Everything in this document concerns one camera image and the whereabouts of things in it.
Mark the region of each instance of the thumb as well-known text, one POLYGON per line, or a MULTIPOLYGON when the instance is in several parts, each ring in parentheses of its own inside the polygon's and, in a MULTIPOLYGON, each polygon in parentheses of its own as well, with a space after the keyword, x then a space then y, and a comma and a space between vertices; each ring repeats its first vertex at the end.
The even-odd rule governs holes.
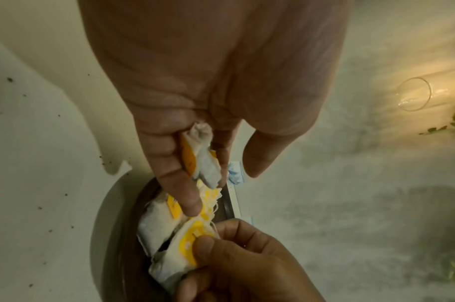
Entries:
POLYGON ((243 249, 234 242, 201 236, 193 246, 201 264, 241 281, 247 285, 258 282, 259 275, 267 267, 264 255, 243 249))
POLYGON ((256 131, 247 142, 242 163, 251 177, 258 177, 298 135, 282 136, 256 131))

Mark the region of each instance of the glass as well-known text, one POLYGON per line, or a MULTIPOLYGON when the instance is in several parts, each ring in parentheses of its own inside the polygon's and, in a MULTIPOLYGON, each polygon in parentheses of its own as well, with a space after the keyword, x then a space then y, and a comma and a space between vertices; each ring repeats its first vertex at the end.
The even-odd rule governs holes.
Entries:
POLYGON ((403 82, 397 89, 398 105, 417 111, 455 102, 455 69, 440 71, 403 82))

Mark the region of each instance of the hand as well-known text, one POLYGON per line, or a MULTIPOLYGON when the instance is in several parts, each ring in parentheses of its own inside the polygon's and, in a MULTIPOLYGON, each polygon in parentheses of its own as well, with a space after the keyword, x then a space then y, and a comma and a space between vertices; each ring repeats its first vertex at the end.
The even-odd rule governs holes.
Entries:
POLYGON ((216 227, 222 240, 195 241, 195 256, 206 266, 187 274, 175 301, 325 302, 279 241, 242 220, 216 227))
POLYGON ((226 181, 243 154, 260 175, 314 124, 337 66, 352 0, 79 0, 93 51, 133 114, 144 154, 183 212, 202 208, 176 133, 208 122, 226 181))

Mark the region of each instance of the transparent glass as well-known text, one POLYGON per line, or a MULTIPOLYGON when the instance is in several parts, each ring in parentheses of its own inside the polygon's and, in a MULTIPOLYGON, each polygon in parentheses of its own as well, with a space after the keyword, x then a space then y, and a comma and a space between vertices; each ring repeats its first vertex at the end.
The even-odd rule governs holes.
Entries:
POLYGON ((403 82, 397 89, 400 108, 406 111, 455 102, 455 69, 440 71, 403 82))

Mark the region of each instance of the palm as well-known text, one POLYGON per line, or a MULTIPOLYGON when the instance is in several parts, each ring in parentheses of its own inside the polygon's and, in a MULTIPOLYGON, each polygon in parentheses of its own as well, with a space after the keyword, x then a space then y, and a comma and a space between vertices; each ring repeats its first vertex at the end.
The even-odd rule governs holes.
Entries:
POLYGON ((332 81, 349 1, 80 0, 92 48, 135 119, 162 187, 186 214, 199 194, 174 134, 195 121, 215 130, 225 181, 235 130, 257 131, 244 151, 262 173, 314 123, 332 81))

